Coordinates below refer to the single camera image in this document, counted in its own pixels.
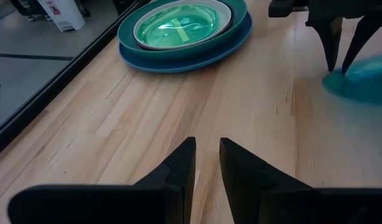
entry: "teal plate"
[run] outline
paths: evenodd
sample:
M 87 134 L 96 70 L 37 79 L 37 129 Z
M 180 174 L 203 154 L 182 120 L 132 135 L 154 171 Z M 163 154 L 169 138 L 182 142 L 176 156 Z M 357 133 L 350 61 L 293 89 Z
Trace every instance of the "teal plate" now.
M 119 44 L 119 53 L 126 63 L 136 69 L 155 73 L 177 73 L 202 68 L 217 62 L 239 49 L 248 39 L 252 30 L 252 18 L 249 14 L 241 23 L 239 32 L 228 39 L 226 44 L 199 57 L 176 61 L 158 61 L 134 55 Z
M 233 12 L 233 24 L 221 35 L 205 42 L 181 49 L 161 51 L 142 49 L 134 40 L 132 32 L 134 26 L 136 25 L 137 21 L 140 20 L 140 18 L 147 14 L 149 11 L 170 2 L 174 1 L 158 0 L 149 3 L 137 11 L 134 11 L 122 22 L 118 29 L 118 39 L 126 50 L 132 52 L 134 55 L 154 60 L 179 60 L 184 58 L 192 58 L 196 55 L 201 55 L 205 52 L 211 51 L 211 49 L 224 44 L 230 37 L 236 34 L 237 30 L 239 30 L 241 27 L 241 22 L 247 13 L 246 3 L 243 0 L 221 0 L 221 2 L 225 3 Z
M 340 69 L 322 80 L 331 93 L 349 100 L 382 105 L 382 54 L 353 62 L 346 75 Z
M 219 23 L 218 13 L 210 7 L 174 6 L 147 18 L 136 31 L 136 38 L 151 47 L 180 47 L 210 37 Z

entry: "wood grain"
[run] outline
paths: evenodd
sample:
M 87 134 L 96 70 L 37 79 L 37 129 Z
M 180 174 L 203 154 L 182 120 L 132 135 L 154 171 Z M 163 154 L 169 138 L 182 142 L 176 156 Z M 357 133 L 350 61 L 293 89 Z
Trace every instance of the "wood grain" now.
M 237 53 L 204 69 L 157 75 L 129 68 L 113 40 L 0 154 L 0 223 L 16 192 L 36 184 L 133 184 L 187 136 L 197 139 L 192 223 L 233 223 L 218 161 L 228 137 L 318 186 L 382 187 L 382 108 L 328 94 L 306 13 L 254 25 Z M 338 65 L 355 30 L 343 23 Z M 382 52 L 382 30 L 359 58 Z

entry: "trash can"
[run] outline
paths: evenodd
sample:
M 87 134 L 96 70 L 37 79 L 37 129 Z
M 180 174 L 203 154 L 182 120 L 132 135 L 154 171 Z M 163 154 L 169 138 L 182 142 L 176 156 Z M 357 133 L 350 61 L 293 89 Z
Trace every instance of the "trash can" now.
M 85 25 L 85 20 L 74 0 L 38 0 L 57 27 L 66 30 L 78 30 Z

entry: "teal bowl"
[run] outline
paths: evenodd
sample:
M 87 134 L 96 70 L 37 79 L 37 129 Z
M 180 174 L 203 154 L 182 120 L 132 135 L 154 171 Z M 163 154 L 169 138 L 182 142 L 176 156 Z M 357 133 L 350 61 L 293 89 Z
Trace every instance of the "teal bowl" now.
M 197 45 L 192 45 L 190 47 L 184 47 L 181 49 L 173 50 L 146 50 L 142 49 L 136 43 L 133 36 L 133 29 L 137 21 L 149 11 L 162 6 L 164 4 L 174 2 L 176 0 L 157 0 L 155 2 L 149 3 L 137 11 L 134 11 L 130 16 L 128 16 L 120 25 L 118 29 L 118 39 L 126 50 L 131 51 L 133 54 L 140 57 L 154 59 L 154 60 L 179 60 L 185 58 L 191 58 L 196 55 L 203 54 L 224 44 L 226 40 L 234 36 L 237 30 L 240 29 L 242 21 L 248 12 L 246 3 L 243 0 L 221 0 L 229 6 L 233 11 L 233 24 L 231 27 L 224 32 L 222 35 L 214 37 L 210 40 L 202 42 Z

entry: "dish stack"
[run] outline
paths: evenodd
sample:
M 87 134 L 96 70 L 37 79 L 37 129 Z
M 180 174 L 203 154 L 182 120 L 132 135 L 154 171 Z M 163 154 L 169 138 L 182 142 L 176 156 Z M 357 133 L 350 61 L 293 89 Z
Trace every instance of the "dish stack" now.
M 157 0 L 123 21 L 119 52 L 139 70 L 184 72 L 231 54 L 251 28 L 243 0 Z

